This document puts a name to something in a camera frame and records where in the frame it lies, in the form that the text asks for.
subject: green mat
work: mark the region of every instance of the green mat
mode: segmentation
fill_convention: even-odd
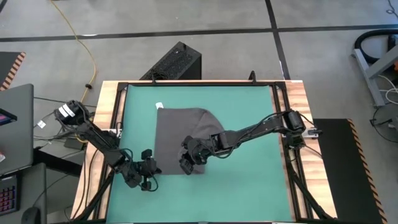
[[[154,148],[157,102],[164,108],[207,109],[225,130],[238,130],[273,113],[269,90],[131,85],[120,147],[130,148],[136,161],[141,151]],[[107,223],[292,221],[277,134],[244,143],[228,159],[209,158],[202,175],[158,175],[157,180],[156,192],[143,192],[115,176]]]

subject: yellow and black hazard tape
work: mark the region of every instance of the yellow and black hazard tape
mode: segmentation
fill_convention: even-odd
[[[8,72],[6,79],[0,86],[0,91],[4,91],[4,90],[7,90],[8,88],[10,88],[11,82],[15,78],[15,75],[17,74],[17,71],[18,71],[20,65],[22,64],[22,61],[25,59],[25,56],[26,56],[25,52],[22,52],[15,59],[15,62],[12,65],[10,71]]]
[[[363,164],[363,167],[365,169],[365,173],[366,173],[366,175],[368,177],[369,185],[371,186],[371,189],[373,191],[374,201],[376,202],[376,206],[379,209],[379,213],[380,213],[380,216],[381,216],[381,221],[383,222],[383,224],[386,224],[387,223],[386,214],[384,213],[383,207],[382,207],[381,202],[380,202],[379,194],[377,193],[376,186],[374,185],[373,178],[372,178],[372,175],[371,175],[371,171],[369,170],[368,164],[366,163],[365,155],[363,153],[361,143],[359,142],[358,134],[357,134],[357,132],[355,130],[355,125],[354,125],[352,119],[347,119],[347,121],[349,122],[349,125],[351,126],[351,130],[353,132],[353,136],[354,136],[354,139],[355,139],[355,142],[356,142],[356,146],[358,147],[358,152],[359,152],[359,155],[361,157],[362,164]]]

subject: white tag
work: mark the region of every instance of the white tag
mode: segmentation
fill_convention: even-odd
[[[162,102],[155,103],[155,106],[156,109],[163,108],[163,103]]]
[[[71,117],[74,117],[74,116],[75,116],[74,112],[71,111],[71,110],[69,109],[69,107],[67,106],[67,104],[64,104],[62,107],[63,107],[63,109],[64,109]]]
[[[44,123],[44,121],[39,121],[39,122],[37,123],[37,125],[38,125],[40,128],[44,128],[45,123]]]
[[[68,115],[68,113],[63,109],[63,107],[61,106],[60,108],[58,108],[58,110],[61,112],[61,114],[64,116],[64,117],[68,117],[69,115]]]

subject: black computer tower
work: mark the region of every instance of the black computer tower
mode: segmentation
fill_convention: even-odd
[[[201,80],[201,53],[178,42],[140,80]]]

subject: gray towel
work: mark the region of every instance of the gray towel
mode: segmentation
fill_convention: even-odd
[[[185,174],[180,168],[179,154],[187,136],[209,138],[224,131],[220,122],[208,110],[201,108],[157,110],[155,159],[162,174]],[[205,166],[194,166],[193,174],[203,174]]]

